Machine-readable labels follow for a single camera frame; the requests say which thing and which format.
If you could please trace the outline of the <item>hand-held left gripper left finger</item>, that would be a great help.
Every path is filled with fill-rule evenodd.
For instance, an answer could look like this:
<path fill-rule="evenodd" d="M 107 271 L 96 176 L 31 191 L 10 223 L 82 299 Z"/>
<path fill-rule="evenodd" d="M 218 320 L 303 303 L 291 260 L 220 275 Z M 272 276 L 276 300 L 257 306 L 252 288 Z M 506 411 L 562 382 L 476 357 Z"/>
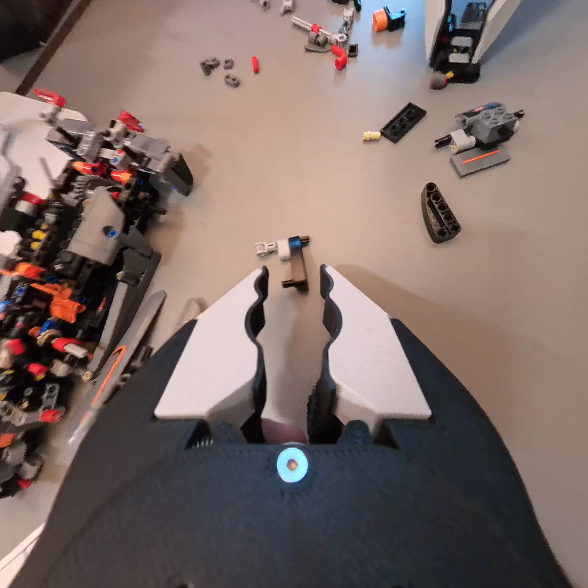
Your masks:
<path fill-rule="evenodd" d="M 155 408 L 160 420 L 249 420 L 266 403 L 263 304 L 269 271 L 254 270 L 201 313 Z"/>

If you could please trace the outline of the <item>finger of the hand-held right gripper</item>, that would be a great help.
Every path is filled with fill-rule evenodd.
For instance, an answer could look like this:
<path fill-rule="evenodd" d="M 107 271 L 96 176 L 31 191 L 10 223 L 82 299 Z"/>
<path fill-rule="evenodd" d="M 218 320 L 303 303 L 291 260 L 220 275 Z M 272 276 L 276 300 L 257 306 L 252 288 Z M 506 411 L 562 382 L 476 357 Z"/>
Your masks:
<path fill-rule="evenodd" d="M 450 47 L 452 1 L 424 2 L 424 48 L 430 65 L 446 65 Z"/>
<path fill-rule="evenodd" d="M 483 19 L 479 31 L 473 63 L 479 64 L 483 55 L 497 39 L 505 25 L 511 18 L 511 1 L 492 1 Z"/>

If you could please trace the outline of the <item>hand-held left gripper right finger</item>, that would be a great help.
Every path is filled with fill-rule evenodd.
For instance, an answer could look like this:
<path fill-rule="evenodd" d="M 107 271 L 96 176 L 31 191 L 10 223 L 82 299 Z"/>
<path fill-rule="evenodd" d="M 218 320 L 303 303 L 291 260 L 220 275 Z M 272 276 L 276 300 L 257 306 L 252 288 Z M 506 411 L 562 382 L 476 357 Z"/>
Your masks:
<path fill-rule="evenodd" d="M 336 269 L 320 267 L 325 302 L 319 404 L 339 422 L 428 420 L 432 411 L 391 317 Z"/>

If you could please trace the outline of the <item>black frame red pins lego assembly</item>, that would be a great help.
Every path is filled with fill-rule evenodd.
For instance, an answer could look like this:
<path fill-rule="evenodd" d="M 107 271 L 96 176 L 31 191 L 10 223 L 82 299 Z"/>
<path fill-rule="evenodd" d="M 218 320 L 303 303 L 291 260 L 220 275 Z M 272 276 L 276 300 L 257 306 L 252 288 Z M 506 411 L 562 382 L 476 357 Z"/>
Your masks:
<path fill-rule="evenodd" d="M 468 2 L 460 19 L 452 11 L 448 63 L 428 64 L 433 72 L 430 80 L 432 90 L 439 91 L 450 83 L 477 82 L 480 66 L 473 63 L 473 53 L 487 8 L 486 2 Z"/>

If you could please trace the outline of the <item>black beam white connector lego assembly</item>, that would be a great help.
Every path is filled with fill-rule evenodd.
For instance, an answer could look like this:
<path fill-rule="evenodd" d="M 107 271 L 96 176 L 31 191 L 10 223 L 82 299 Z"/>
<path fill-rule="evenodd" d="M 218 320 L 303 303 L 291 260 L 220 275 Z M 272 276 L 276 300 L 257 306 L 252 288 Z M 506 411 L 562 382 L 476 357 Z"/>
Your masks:
<path fill-rule="evenodd" d="M 309 236 L 293 236 L 273 242 L 255 244 L 257 256 L 268 256 L 276 253 L 280 261 L 290 263 L 290 277 L 282 281 L 282 287 L 295 288 L 297 291 L 308 291 L 308 280 L 303 257 L 303 249 L 310 244 Z"/>

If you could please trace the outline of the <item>orange blue black lego assembly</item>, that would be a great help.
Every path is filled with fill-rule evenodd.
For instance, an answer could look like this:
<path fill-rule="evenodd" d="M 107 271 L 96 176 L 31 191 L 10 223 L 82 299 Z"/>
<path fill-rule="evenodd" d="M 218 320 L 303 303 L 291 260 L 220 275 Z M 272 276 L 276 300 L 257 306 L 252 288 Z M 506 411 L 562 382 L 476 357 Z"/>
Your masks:
<path fill-rule="evenodd" d="M 373 13 L 372 25 L 374 32 L 389 31 L 395 32 L 405 27 L 406 24 L 405 9 L 391 11 L 388 6 Z"/>

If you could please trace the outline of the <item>black lego plate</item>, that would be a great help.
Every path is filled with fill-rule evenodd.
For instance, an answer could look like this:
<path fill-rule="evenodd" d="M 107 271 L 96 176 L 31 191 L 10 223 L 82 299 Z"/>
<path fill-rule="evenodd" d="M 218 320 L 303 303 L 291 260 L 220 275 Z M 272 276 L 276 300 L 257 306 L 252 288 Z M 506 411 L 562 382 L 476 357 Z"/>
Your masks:
<path fill-rule="evenodd" d="M 397 144 L 404 138 L 422 119 L 427 112 L 418 105 L 408 102 L 403 109 L 388 121 L 381 129 L 381 137 Z"/>

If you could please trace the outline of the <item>grey orange-striped lego assembly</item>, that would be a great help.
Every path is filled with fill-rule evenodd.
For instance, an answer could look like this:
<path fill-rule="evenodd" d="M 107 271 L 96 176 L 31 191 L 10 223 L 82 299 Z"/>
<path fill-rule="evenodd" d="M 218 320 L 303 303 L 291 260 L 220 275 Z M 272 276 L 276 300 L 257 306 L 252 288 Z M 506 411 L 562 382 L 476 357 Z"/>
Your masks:
<path fill-rule="evenodd" d="M 505 165 L 511 156 L 504 144 L 518 132 L 525 114 L 499 102 L 475 107 L 456 115 L 459 128 L 435 139 L 434 146 L 450 148 L 450 164 L 460 179 Z"/>

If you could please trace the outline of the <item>black curved lego panel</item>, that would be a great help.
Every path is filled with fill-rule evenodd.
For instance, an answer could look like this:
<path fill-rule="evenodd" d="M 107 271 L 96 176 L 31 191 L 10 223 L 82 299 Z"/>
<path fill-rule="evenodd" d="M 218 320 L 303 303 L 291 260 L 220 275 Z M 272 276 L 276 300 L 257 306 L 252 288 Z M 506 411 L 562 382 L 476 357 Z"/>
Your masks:
<path fill-rule="evenodd" d="M 421 210 L 425 228 L 435 244 L 455 239 L 462 227 L 440 192 L 437 184 L 427 183 L 421 193 Z"/>

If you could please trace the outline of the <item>lego technic car model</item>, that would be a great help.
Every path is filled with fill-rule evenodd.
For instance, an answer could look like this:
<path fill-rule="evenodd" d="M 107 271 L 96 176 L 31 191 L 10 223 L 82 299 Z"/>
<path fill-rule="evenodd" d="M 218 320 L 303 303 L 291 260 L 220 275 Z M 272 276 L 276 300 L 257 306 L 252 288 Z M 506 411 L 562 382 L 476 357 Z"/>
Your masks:
<path fill-rule="evenodd" d="M 43 467 L 44 428 L 59 422 L 77 379 L 96 387 L 81 402 L 80 440 L 114 391 L 151 354 L 146 337 L 165 301 L 143 298 L 161 254 L 146 231 L 166 214 L 160 189 L 187 196 L 183 156 L 122 111 L 106 128 L 67 109 L 55 92 L 41 115 L 46 140 L 71 160 L 41 196 L 10 164 L 1 179 L 1 499 L 28 489 Z"/>

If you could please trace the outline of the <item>grey axle red bush assembly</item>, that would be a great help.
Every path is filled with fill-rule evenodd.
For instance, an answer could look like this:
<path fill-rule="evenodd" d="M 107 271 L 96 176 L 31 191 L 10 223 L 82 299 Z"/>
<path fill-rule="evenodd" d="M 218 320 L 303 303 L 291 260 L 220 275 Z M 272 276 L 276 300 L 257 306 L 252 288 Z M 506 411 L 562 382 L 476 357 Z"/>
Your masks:
<path fill-rule="evenodd" d="M 345 49 L 349 40 L 349 25 L 344 22 L 338 32 L 329 32 L 316 23 L 310 23 L 297 16 L 291 16 L 292 24 L 307 32 L 305 51 L 315 53 L 330 52 L 332 47 Z"/>

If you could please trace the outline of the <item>white flat object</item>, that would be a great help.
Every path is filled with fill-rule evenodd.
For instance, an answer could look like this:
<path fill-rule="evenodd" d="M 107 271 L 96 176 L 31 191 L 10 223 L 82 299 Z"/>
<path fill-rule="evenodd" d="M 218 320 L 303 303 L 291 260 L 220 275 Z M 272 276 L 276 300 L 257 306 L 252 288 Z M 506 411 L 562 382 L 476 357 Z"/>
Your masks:
<path fill-rule="evenodd" d="M 51 109 L 41 100 L 1 92 L 1 179 L 10 164 L 18 166 L 27 187 L 41 196 L 50 187 L 48 173 L 55 179 L 71 160 L 46 140 L 50 127 L 41 115 Z"/>

